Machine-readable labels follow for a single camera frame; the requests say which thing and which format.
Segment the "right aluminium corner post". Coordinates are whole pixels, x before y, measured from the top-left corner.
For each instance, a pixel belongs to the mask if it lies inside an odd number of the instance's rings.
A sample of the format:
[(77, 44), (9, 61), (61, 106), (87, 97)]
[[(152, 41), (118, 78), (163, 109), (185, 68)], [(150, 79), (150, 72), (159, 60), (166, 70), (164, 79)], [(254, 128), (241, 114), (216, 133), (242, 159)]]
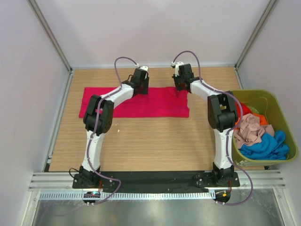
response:
[(257, 37), (259, 36), (261, 30), (263, 29), (264, 25), (266, 24), (269, 16), (271, 15), (272, 11), (276, 7), (278, 0), (269, 0), (267, 5), (265, 6), (263, 12), (261, 13), (250, 37), (248, 38), (246, 44), (243, 47), (242, 52), (240, 53), (237, 62), (235, 63), (235, 71), (238, 72), (240, 66), (242, 65), (245, 57), (247, 56), (248, 52), (250, 51), (252, 45), (256, 41)]

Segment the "magenta red t shirt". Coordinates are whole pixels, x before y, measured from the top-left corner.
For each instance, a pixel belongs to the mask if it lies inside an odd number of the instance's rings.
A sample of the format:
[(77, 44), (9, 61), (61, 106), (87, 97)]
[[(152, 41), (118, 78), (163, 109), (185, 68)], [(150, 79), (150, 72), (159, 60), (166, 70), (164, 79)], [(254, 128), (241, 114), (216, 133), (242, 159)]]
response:
[(187, 91), (174, 87), (149, 88), (148, 94), (139, 94), (115, 107), (114, 118), (188, 118)]

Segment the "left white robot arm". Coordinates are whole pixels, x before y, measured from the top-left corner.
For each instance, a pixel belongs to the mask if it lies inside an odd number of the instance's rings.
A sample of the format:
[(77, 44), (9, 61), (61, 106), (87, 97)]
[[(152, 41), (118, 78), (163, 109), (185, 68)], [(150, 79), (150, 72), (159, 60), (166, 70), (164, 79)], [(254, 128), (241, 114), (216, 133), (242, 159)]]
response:
[(100, 176), (100, 155), (104, 137), (112, 125), (114, 108), (138, 94), (147, 94), (148, 74), (132, 76), (113, 91), (92, 95), (83, 119), (87, 131), (85, 157), (73, 179), (73, 188), (95, 188)]

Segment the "red t shirt in bin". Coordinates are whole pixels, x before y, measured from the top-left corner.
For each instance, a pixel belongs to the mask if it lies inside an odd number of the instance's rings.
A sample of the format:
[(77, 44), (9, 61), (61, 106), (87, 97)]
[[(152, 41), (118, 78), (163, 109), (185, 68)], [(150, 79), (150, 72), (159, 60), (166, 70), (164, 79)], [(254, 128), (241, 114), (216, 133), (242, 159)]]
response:
[[(236, 102), (235, 105), (236, 105), (236, 108), (237, 108), (238, 117), (240, 117), (241, 112), (240, 112), (239, 104)], [(246, 106), (244, 103), (240, 102), (240, 105), (241, 105), (241, 109), (242, 109), (242, 115), (252, 113), (251, 109), (248, 106)]]

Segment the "aluminium corner post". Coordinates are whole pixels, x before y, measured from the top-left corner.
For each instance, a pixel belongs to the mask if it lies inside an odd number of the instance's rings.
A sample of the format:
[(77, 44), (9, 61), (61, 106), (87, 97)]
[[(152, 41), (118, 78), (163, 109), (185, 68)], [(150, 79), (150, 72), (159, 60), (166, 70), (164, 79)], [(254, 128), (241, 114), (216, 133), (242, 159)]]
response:
[(252, 45), (256, 41), (257, 37), (259, 36), (261, 30), (263, 29), (264, 25), (266, 24), (269, 16), (271, 15), (272, 11), (276, 7), (278, 0), (269, 0), (267, 5), (265, 6), (263, 12), (261, 13), (250, 37), (248, 38), (246, 44), (243, 47), (242, 52), (240, 53), (237, 62), (235, 63), (235, 71), (238, 72), (240, 66), (242, 65), (245, 57), (247, 56), (248, 52), (250, 51)]
[(37, 17), (40, 25), (42, 26), (43, 30), (45, 31), (46, 35), (48, 36), (51, 44), (53, 45), (55, 51), (57, 52), (58, 56), (60, 57), (62, 63), (64, 64), (65, 68), (69, 73), (72, 72), (72, 67), (70, 66), (65, 54), (63, 53), (62, 48), (60, 47), (54, 33), (52, 32), (46, 18), (44, 17), (39, 5), (35, 0), (27, 0), (29, 6), (32, 8), (35, 16)]

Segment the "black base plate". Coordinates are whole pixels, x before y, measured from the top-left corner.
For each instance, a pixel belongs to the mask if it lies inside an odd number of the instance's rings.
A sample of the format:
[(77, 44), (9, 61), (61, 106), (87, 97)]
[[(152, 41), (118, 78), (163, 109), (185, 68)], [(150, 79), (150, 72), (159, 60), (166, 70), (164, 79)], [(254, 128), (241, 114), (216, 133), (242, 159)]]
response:
[(102, 188), (109, 189), (115, 184), (113, 179), (121, 181), (121, 188), (129, 189), (150, 187), (159, 185), (164, 187), (167, 185), (196, 186), (197, 182), (201, 187), (228, 186), (239, 187), (240, 182), (238, 174), (228, 179), (222, 179), (218, 182), (212, 172), (207, 171), (104, 171), (101, 173), (103, 177), (92, 174), (91, 176), (83, 176), (75, 174), (73, 179), (73, 188), (97, 188), (100, 184)]

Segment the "blue t shirt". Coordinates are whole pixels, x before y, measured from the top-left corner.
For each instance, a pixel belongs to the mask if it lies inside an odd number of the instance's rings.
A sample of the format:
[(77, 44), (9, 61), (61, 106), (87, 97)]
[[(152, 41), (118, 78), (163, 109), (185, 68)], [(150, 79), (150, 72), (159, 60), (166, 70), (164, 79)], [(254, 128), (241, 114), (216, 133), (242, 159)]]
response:
[(282, 130), (276, 131), (274, 136), (265, 133), (260, 143), (251, 146), (244, 144), (239, 151), (252, 160), (286, 160), (290, 148), (284, 143), (285, 138), (286, 135)]

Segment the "orange t shirt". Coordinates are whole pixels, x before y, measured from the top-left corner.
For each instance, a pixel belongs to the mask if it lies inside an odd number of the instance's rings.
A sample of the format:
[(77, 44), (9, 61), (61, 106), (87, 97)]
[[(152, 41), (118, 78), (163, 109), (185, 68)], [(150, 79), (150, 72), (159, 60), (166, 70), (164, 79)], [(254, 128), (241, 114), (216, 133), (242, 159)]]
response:
[(236, 129), (245, 128), (249, 125), (268, 125), (268, 121), (264, 115), (248, 113), (243, 116), (241, 124)]

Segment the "aluminium frame rail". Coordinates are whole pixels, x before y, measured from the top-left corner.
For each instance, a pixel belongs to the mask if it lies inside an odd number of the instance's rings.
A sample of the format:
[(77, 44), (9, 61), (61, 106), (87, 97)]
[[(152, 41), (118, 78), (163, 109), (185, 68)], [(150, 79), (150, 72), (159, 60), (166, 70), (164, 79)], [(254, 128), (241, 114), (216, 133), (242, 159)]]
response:
[[(251, 177), (254, 189), (285, 188), (285, 182), (279, 170), (247, 170)], [(42, 172), (34, 173), (29, 191), (69, 191), (73, 179), (67, 172)]]

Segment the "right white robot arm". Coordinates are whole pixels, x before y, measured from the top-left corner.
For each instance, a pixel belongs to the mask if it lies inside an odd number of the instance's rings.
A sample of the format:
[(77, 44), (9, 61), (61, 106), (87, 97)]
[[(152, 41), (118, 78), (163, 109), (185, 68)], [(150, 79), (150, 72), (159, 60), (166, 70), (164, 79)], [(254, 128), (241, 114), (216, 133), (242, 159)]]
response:
[(226, 186), (234, 177), (231, 157), (231, 139), (238, 113), (232, 92), (224, 92), (208, 85), (193, 75), (172, 76), (177, 91), (185, 90), (207, 101), (207, 118), (214, 130), (215, 158), (212, 170), (212, 182), (216, 186)]

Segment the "beige pink t shirt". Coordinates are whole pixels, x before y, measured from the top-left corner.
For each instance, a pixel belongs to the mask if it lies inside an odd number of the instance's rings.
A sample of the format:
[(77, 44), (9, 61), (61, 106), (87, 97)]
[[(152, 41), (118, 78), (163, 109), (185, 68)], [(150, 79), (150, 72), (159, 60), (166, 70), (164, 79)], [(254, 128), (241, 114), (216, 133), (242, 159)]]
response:
[(269, 134), (272, 137), (275, 131), (271, 124), (268, 125), (249, 125), (245, 128), (235, 129), (233, 137), (236, 141), (237, 148), (240, 149), (243, 145), (252, 146), (262, 141), (264, 134)]

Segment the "olive green plastic bin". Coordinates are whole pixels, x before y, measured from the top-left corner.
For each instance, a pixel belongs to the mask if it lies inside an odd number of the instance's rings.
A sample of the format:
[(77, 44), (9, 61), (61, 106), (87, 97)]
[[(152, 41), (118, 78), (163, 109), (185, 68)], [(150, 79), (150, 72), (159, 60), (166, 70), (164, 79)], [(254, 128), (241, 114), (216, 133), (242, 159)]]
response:
[(288, 145), (289, 152), (284, 160), (252, 160), (245, 157), (237, 148), (235, 140), (232, 140), (232, 159), (238, 166), (271, 166), (280, 163), (288, 163), (298, 156), (297, 144), (287, 124), (282, 108), (277, 98), (268, 91), (262, 89), (237, 89), (232, 90), (233, 95), (253, 113), (264, 115), (274, 130), (285, 133), (284, 144)]

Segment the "left aluminium corner post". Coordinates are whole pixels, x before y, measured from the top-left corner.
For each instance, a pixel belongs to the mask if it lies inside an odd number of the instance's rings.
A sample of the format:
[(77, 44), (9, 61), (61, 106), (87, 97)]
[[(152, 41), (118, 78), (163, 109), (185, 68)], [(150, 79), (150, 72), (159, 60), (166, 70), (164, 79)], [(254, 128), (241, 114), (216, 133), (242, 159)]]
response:
[(35, 16), (37, 17), (40, 25), (42, 26), (43, 30), (45, 31), (46, 35), (48, 36), (51, 44), (53, 45), (55, 51), (57, 52), (58, 56), (60, 57), (62, 63), (64, 64), (65, 68), (69, 73), (72, 72), (72, 67), (70, 66), (65, 54), (63, 53), (62, 48), (60, 47), (54, 33), (52, 32), (46, 18), (44, 17), (39, 5), (35, 0), (27, 0), (29, 6), (32, 8)]

